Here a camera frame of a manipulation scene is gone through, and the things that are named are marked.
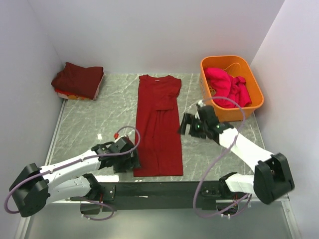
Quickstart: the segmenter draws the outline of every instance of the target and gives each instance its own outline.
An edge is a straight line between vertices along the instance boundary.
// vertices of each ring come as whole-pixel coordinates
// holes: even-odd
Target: marble table
[[[64,104],[59,130],[57,131],[49,164],[54,164],[79,155],[92,146],[112,141],[116,130],[124,125],[135,126],[139,75],[106,74],[101,83],[96,101],[68,100]],[[150,74],[161,77],[167,74]],[[196,113],[194,103],[202,99],[199,74],[171,74],[182,80],[177,98],[180,120],[184,112]],[[127,129],[134,141],[134,131]],[[251,115],[242,134],[264,147],[254,115]],[[133,177],[132,172],[119,174],[120,182],[160,182],[160,181],[198,181],[209,164],[222,152],[223,148],[209,139],[199,139],[185,135],[181,137],[183,154],[183,176],[174,177]],[[252,171],[235,154],[228,153],[207,176],[207,180],[218,180],[229,172],[252,174]],[[93,172],[94,175],[113,175],[113,168]]]

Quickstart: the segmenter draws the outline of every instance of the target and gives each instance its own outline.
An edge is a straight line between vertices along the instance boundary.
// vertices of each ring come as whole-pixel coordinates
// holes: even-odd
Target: red cloth
[[[249,92],[244,77],[232,77],[220,68],[208,67],[204,70],[211,87],[216,91],[214,96],[224,96],[234,100],[240,107],[251,104]],[[236,108],[236,106],[223,99],[215,99],[214,102],[223,108]]]
[[[54,88],[94,99],[103,76],[103,67],[84,68],[66,62],[64,69],[51,82]]]
[[[181,80],[173,76],[140,76],[136,128],[141,134],[138,154],[141,168],[135,177],[181,176],[179,114],[176,98]]]

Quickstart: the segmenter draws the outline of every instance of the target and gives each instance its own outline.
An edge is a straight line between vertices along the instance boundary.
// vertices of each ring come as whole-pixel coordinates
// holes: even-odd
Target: orange bin
[[[246,117],[250,116],[255,109],[259,108],[264,103],[264,96],[259,85],[245,59],[240,56],[208,56],[201,63],[200,87],[203,98],[212,97],[214,90],[210,87],[204,69],[207,67],[217,67],[225,70],[233,77],[242,76],[246,79],[246,87],[249,92],[252,103],[244,107],[243,110]],[[220,122],[223,121],[239,121],[243,120],[243,115],[239,108],[226,109],[218,106],[213,100],[205,102],[207,105],[212,105]]]

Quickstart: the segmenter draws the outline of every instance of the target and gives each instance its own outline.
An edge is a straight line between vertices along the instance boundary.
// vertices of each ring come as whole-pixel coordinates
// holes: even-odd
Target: purple cable
[[[242,123],[240,124],[240,126],[239,126],[239,128],[238,128],[238,133],[239,133],[239,132],[241,131],[242,127],[244,126],[245,121],[246,121],[246,114],[245,114],[244,110],[243,110],[243,109],[240,107],[240,105],[237,104],[235,101],[233,101],[233,100],[231,100],[231,99],[229,99],[229,98],[227,98],[227,97],[224,97],[224,96],[210,97],[210,98],[208,98],[208,99],[203,100],[203,102],[209,101],[209,100],[214,100],[214,99],[224,99],[224,100],[230,101],[231,103],[235,104],[235,106],[237,106],[237,107],[240,109],[241,113],[243,114],[243,121],[242,121]],[[201,218],[210,218],[210,217],[214,217],[214,216],[217,216],[217,215],[221,215],[221,214],[223,214],[224,212],[226,212],[228,209],[230,209],[231,207],[233,207],[233,206],[235,206],[236,204],[240,203],[241,201],[243,201],[245,198],[247,198],[247,197],[249,196],[249,194],[246,194],[245,196],[243,196],[242,198],[240,198],[240,199],[237,200],[236,202],[232,203],[232,204],[229,205],[228,207],[224,208],[223,210],[218,211],[218,212],[216,212],[216,213],[212,213],[212,214],[201,214],[201,213],[199,213],[199,210],[196,208],[196,202],[197,202],[198,193],[199,193],[199,191],[200,191],[200,189],[201,189],[201,186],[202,186],[202,184],[203,184],[205,178],[207,177],[209,171],[210,171],[210,170],[212,169],[212,167],[214,167],[215,164],[216,164],[222,157],[224,157],[224,156],[226,155],[226,153],[228,153],[228,152],[230,151],[230,149],[235,145],[236,140],[237,140],[237,137],[238,137],[238,135],[234,138],[234,141],[231,143],[231,145],[230,145],[227,149],[225,149],[225,150],[215,159],[215,161],[213,161],[213,162],[211,163],[211,165],[208,167],[208,169],[206,170],[206,172],[203,174],[202,178],[200,179],[200,181],[199,181],[199,183],[198,183],[198,185],[197,185],[197,188],[196,188],[196,191],[195,191],[195,194],[194,194],[194,199],[193,199],[193,209],[194,209],[195,213],[196,213],[199,217],[201,217]]]
[[[139,138],[139,139],[138,139],[138,142],[137,142],[137,144],[136,144],[133,148],[131,148],[130,150],[128,150],[128,151],[126,151],[126,152],[122,152],[122,153],[106,153],[106,154],[97,154],[97,155],[87,156],[87,157],[84,157],[83,159],[80,158],[80,159],[78,159],[78,160],[75,160],[75,161],[73,161],[73,162],[67,163],[67,164],[62,165],[62,166],[60,166],[60,167],[56,167],[56,168],[54,168],[52,171],[48,170],[48,171],[45,171],[45,172],[43,172],[43,173],[39,173],[39,174],[33,175],[33,176],[31,176],[31,177],[29,177],[29,178],[23,180],[22,182],[18,183],[14,188],[12,188],[12,190],[9,192],[8,196],[7,196],[7,197],[5,198],[5,200],[4,200],[4,210],[5,210],[7,213],[9,213],[9,214],[17,214],[17,213],[19,213],[19,211],[12,211],[12,210],[9,209],[9,207],[8,207],[9,199],[10,199],[10,197],[12,196],[12,194],[13,194],[19,187],[21,187],[23,184],[25,184],[25,183],[31,181],[32,179],[35,179],[35,178],[37,178],[37,177],[44,176],[44,175],[49,174],[49,173],[51,173],[51,172],[55,172],[55,171],[57,171],[57,170],[60,170],[60,169],[69,167],[69,166],[71,166],[71,165],[73,165],[73,164],[82,162],[82,161],[87,160],[87,159],[90,159],[90,158],[105,157],[105,156],[120,156],[120,155],[124,155],[124,154],[131,153],[132,151],[134,151],[134,150],[139,146],[139,144],[140,144],[140,142],[141,142],[140,132],[139,132],[135,127],[133,127],[133,126],[123,126],[123,127],[121,127],[116,133],[119,133],[119,132],[120,132],[121,130],[123,130],[124,128],[132,128],[132,129],[136,132],[136,134],[138,135],[138,138]],[[103,203],[98,203],[98,202],[86,200],[86,199],[84,199],[84,198],[82,198],[82,199],[85,200],[85,201],[87,201],[87,202],[90,202],[90,203],[93,203],[93,204],[97,204],[97,205],[100,205],[100,206],[107,207],[107,208],[111,209],[112,213],[111,213],[110,216],[108,216],[108,217],[106,217],[106,218],[101,218],[101,219],[93,219],[93,218],[92,218],[92,220],[94,220],[94,221],[103,221],[103,220],[109,219],[109,218],[114,214],[114,209],[113,209],[111,206],[107,205],[107,204],[103,204]]]

